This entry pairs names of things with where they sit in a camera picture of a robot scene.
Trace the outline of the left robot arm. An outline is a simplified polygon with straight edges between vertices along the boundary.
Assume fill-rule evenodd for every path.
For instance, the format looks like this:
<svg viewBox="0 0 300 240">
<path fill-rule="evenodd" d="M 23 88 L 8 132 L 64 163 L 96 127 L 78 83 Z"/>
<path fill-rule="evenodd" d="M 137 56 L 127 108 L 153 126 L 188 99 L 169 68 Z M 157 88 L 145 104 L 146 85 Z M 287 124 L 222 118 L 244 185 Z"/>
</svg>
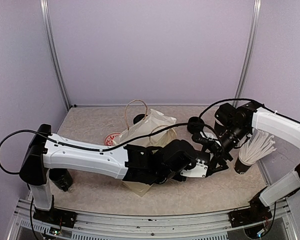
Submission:
<svg viewBox="0 0 300 240">
<path fill-rule="evenodd" d="M 33 204 L 47 221 L 60 218 L 54 207 L 49 181 L 65 185 L 68 170 L 97 173 L 125 182 L 146 185 L 163 184 L 168 179 L 205 178 L 227 169 L 226 158 L 231 146 L 222 138 L 192 136 L 202 145 L 195 150 L 186 140 L 174 139 L 166 146 L 139 146 L 127 140 L 113 147 L 73 141 L 52 133 L 42 124 L 33 132 L 17 175 L 28 184 Z"/>
</svg>

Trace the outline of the stack of paper cups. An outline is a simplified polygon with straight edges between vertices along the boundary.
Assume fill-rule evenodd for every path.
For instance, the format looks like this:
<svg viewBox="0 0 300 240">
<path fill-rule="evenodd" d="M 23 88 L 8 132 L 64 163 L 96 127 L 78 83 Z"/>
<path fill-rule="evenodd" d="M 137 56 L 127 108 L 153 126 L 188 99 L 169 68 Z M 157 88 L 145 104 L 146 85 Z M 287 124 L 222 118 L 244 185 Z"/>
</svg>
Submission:
<svg viewBox="0 0 300 240">
<path fill-rule="evenodd" d="M 214 121 L 214 130 L 220 135 L 223 130 L 223 125 L 217 119 Z"/>
</svg>

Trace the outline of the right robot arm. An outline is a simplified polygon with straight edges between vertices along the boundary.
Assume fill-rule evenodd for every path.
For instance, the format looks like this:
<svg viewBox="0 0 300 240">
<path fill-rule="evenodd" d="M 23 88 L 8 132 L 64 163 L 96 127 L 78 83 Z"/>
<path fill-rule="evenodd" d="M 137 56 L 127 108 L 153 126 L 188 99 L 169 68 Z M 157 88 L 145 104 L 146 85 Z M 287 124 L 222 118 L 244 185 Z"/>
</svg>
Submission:
<svg viewBox="0 0 300 240">
<path fill-rule="evenodd" d="M 238 108 L 228 103 L 221 104 L 215 113 L 220 130 L 215 131 L 217 141 L 203 144 L 203 149 L 211 150 L 213 155 L 208 164 L 206 175 L 226 170 L 226 155 L 233 150 L 243 137 L 253 134 L 254 130 L 263 131 L 271 136 L 285 140 L 300 150 L 300 122 L 269 110 L 257 101 L 250 101 Z M 284 177 L 259 192 L 253 200 L 256 202 L 246 210 L 246 218 L 256 222 L 265 212 L 265 207 L 300 189 L 300 163 Z"/>
</svg>

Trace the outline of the beige paper bag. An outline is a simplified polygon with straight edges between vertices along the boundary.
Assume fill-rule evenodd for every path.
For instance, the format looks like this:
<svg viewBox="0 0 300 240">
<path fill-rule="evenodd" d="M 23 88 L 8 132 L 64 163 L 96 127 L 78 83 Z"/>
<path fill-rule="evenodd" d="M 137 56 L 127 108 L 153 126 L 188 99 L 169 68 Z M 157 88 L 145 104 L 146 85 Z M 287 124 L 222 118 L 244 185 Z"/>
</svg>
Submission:
<svg viewBox="0 0 300 240">
<path fill-rule="evenodd" d="M 138 136 L 148 135 L 154 133 L 155 131 L 162 130 L 165 127 L 172 126 L 177 122 L 177 119 L 172 116 L 167 116 L 162 112 L 154 109 L 149 109 L 147 104 L 143 100 L 139 100 L 145 106 L 145 116 L 141 117 L 141 120 L 137 123 L 129 125 L 127 110 L 124 110 L 124 121 L 126 124 L 126 130 L 124 130 L 119 136 L 115 137 L 113 144 L 115 146 L 131 140 Z M 142 146 L 142 147 L 164 147 L 172 140 L 175 140 L 177 133 L 174 129 L 168 129 L 161 133 L 158 133 L 151 137 L 144 137 L 135 141 L 132 141 L 132 145 Z"/>
</svg>

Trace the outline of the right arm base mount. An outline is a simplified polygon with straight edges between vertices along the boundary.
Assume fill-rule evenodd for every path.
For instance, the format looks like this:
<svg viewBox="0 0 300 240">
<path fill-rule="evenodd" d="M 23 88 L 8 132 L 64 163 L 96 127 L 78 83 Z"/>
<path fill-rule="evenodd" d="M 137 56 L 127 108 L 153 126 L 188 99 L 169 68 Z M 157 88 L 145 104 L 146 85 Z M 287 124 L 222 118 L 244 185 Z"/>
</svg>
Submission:
<svg viewBox="0 0 300 240">
<path fill-rule="evenodd" d="M 271 219 L 273 217 L 270 207 L 265 206 L 258 197 L 249 201 L 249 207 L 237 209 L 228 213 L 232 228 L 250 225 Z"/>
</svg>

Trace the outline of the black lid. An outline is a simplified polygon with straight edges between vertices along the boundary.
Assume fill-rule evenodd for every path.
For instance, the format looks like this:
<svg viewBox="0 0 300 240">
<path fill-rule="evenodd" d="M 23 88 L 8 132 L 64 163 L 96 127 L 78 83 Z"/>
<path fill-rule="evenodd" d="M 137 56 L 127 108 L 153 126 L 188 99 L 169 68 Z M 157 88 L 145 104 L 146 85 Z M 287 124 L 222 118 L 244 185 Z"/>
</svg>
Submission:
<svg viewBox="0 0 300 240">
<path fill-rule="evenodd" d="M 147 114 L 138 114 L 133 118 L 133 124 L 137 124 L 138 122 L 140 122 L 141 120 L 144 120 L 148 115 Z"/>
</svg>

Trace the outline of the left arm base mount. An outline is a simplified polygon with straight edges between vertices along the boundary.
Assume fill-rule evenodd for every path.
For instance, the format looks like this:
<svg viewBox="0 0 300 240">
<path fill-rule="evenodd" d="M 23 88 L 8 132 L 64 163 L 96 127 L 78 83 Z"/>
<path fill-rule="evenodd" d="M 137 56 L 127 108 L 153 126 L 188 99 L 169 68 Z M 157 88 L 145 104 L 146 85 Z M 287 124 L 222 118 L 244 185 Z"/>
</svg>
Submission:
<svg viewBox="0 0 300 240">
<path fill-rule="evenodd" d="M 34 207 L 33 218 L 61 228 L 66 227 L 73 229 L 78 214 L 74 211 L 56 208 L 54 206 L 54 200 L 54 195 L 52 195 L 51 208 L 49 210 L 42 210 Z"/>
</svg>

